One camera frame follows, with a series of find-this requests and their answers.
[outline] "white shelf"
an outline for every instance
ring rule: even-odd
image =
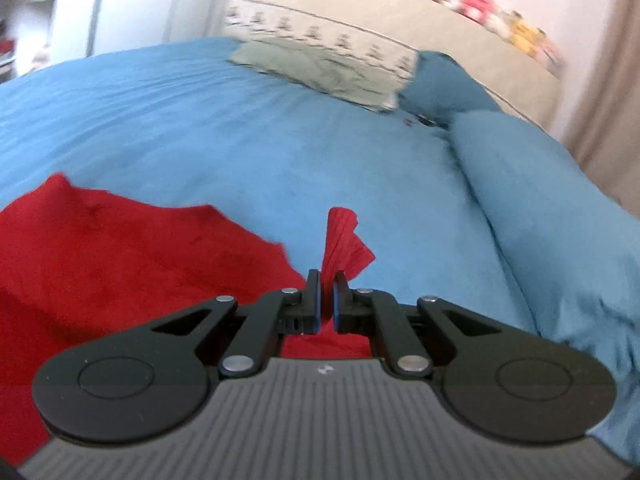
[[[4,61],[0,61],[0,68],[2,68],[5,65],[11,65],[11,63],[13,63],[15,61],[15,56],[10,57],[9,59],[5,59]]]

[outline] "blue bedsheet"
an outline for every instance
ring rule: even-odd
[[[321,264],[329,208],[346,206],[377,257],[354,286],[538,329],[448,132],[232,65],[235,47],[152,47],[0,86],[0,208],[63,171],[155,205],[211,204],[304,274]]]

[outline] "logo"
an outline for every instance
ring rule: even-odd
[[[318,373],[322,375],[331,375],[335,372],[335,368],[331,365],[324,365],[318,368]]]

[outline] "pillow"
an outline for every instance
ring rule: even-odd
[[[472,20],[431,0],[229,0],[225,34],[268,33],[356,57],[403,82],[417,53],[444,52],[508,113],[551,123],[561,85],[550,72]]]
[[[229,61],[284,76],[309,88],[373,111],[395,110],[400,85],[387,72],[356,59],[282,38],[242,44]]]
[[[500,111],[491,96],[453,58],[421,52],[414,79],[398,94],[402,110],[447,127],[458,112]]]
[[[618,382],[594,433],[640,463],[640,221],[530,124],[469,112],[449,134],[538,331],[588,351]]]

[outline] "black plastic part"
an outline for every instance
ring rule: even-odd
[[[640,480],[640,467],[636,467],[625,480]]]
[[[417,117],[418,117],[418,120],[425,126],[439,126],[438,123],[436,123],[435,121],[432,121],[431,119],[425,117],[424,115],[419,114]]]
[[[315,334],[320,331],[320,273],[312,269],[306,279],[302,301],[285,304],[280,310],[278,325],[280,335]],[[255,304],[238,307],[236,316],[246,318],[256,308]]]
[[[0,456],[0,480],[26,480]]]
[[[196,349],[235,306],[207,301],[62,352],[34,378],[40,415],[54,432],[104,444],[146,439],[181,424],[210,387]],[[194,316],[201,321],[187,333]]]
[[[387,367],[400,377],[423,378],[431,374],[431,358],[420,343],[414,329],[396,298],[386,292],[353,291],[353,301],[370,306],[376,321],[376,354],[383,357]],[[406,370],[400,359],[416,356],[425,360],[426,366],[417,370]]]
[[[240,378],[252,376],[262,370],[265,362],[274,355],[276,349],[278,342],[276,326],[280,309],[286,303],[299,304],[301,301],[301,292],[285,294],[281,290],[276,290],[263,295],[222,356],[218,365],[220,374],[228,378]],[[231,356],[249,358],[252,365],[247,370],[228,370],[225,368],[225,359]]]
[[[444,372],[444,397],[484,432],[533,444],[566,442],[612,409],[614,381],[589,355],[444,300],[419,300],[418,309],[456,347]],[[465,334],[468,327],[475,329]]]
[[[376,354],[400,377],[393,364],[407,351],[402,348],[406,326],[396,323],[402,312],[432,359],[429,380],[444,403],[484,433],[530,444],[567,442],[584,436],[613,407],[613,378],[588,354],[444,300],[420,299],[409,306],[381,292],[360,294],[341,274],[335,291],[336,330],[369,337]],[[378,307],[372,298],[379,298]],[[415,341],[409,345],[415,348]]]

